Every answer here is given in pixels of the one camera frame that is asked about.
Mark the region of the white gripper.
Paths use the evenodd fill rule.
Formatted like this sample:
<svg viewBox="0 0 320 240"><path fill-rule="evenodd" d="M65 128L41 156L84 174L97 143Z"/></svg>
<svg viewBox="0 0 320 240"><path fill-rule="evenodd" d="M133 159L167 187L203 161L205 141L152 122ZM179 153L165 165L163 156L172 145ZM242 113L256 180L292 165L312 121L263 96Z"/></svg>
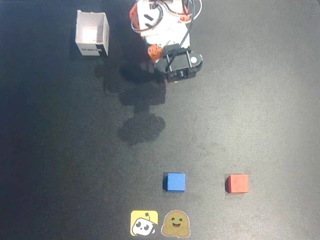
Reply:
<svg viewBox="0 0 320 240"><path fill-rule="evenodd" d="M143 31L144 43L153 63L163 58L163 47L180 44L188 31L184 23L171 25L168 29L155 27Z"/></svg>

